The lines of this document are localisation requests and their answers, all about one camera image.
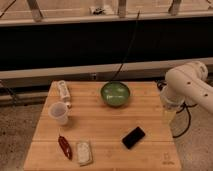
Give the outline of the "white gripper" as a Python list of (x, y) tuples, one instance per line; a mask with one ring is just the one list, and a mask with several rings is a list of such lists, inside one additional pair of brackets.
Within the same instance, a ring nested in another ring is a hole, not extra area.
[(176, 111), (172, 109), (179, 108), (184, 102), (184, 97), (177, 94), (169, 86), (165, 86), (160, 92), (160, 99), (163, 106), (165, 107), (163, 109), (162, 122), (164, 124), (169, 124), (176, 115)]

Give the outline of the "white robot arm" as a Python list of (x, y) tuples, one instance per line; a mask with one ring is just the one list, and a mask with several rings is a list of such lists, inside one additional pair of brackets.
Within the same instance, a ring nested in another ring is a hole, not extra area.
[(186, 99), (213, 114), (213, 87), (206, 83), (207, 77), (208, 69), (200, 61), (189, 62), (166, 72), (166, 85), (160, 91), (164, 124), (172, 121)]

